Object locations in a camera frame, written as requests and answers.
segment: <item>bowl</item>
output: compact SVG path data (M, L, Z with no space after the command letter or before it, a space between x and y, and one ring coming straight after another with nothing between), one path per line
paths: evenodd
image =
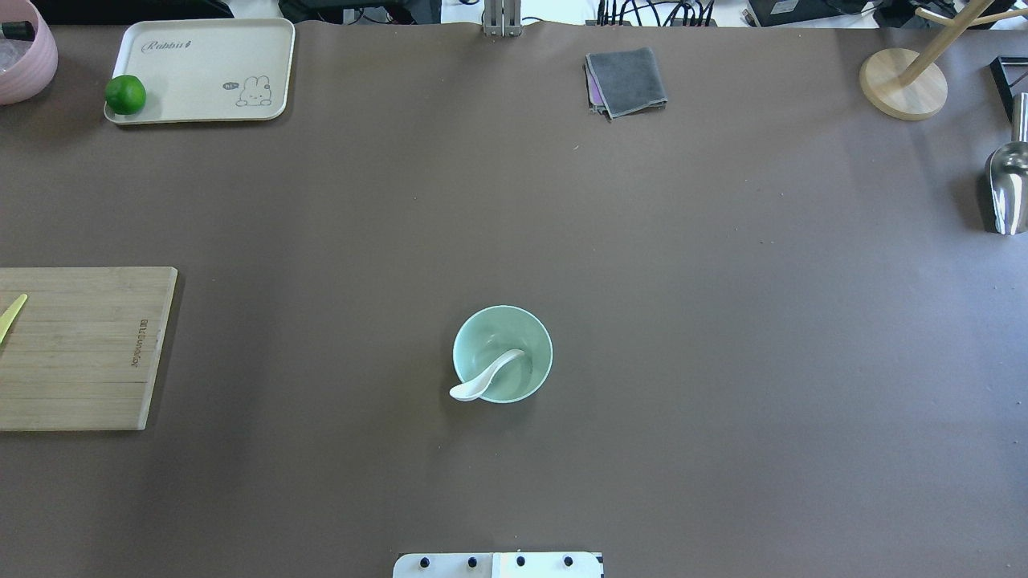
M482 394L485 401L513 403L536 393L553 365L553 341L536 316L514 305L493 305L468 318L453 340L453 367L461 382L481 373L501 354L524 355L505 365Z
M0 73L0 105L38 95L58 70L58 46L39 10L29 0L0 0L0 22L19 21L32 23L36 39L21 60Z

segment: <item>round wooden base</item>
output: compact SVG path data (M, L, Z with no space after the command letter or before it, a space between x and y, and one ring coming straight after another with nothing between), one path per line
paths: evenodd
M903 120L924 120L942 110L948 88L943 71L934 64L910 84L900 85L900 74L917 56L907 48L886 48L864 61L860 88L871 104Z

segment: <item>metal bracket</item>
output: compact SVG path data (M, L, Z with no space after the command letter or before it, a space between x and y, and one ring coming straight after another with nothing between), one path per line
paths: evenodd
M403 554L393 578L603 578L599 552Z
M485 0L482 31L486 36L521 36L521 0Z
M1017 80L1011 82L1006 79L1006 70L1004 67L1021 67L1028 69L1028 58L1025 57L996 57L996 60L992 61L989 65L989 70L992 71L992 79L996 81L996 89L999 91L999 98L1003 101L1003 108L1006 110L1006 118L1012 122L1014 121L1014 91L1012 88L1018 82L1021 82L1026 76L1028 76L1028 70L1024 74L1019 76Z

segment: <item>light green bowl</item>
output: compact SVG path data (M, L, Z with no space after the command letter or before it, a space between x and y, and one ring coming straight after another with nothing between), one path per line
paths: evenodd
M524 355L500 369L482 399L492 403L521 401L536 393L553 365L550 334L523 309L494 305L468 318L453 340L453 367L461 382L467 382L507 350L522 350Z

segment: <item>cutting board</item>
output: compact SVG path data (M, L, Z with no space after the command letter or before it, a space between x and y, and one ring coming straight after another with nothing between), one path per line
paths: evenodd
M0 268L0 430L141 430L178 272Z

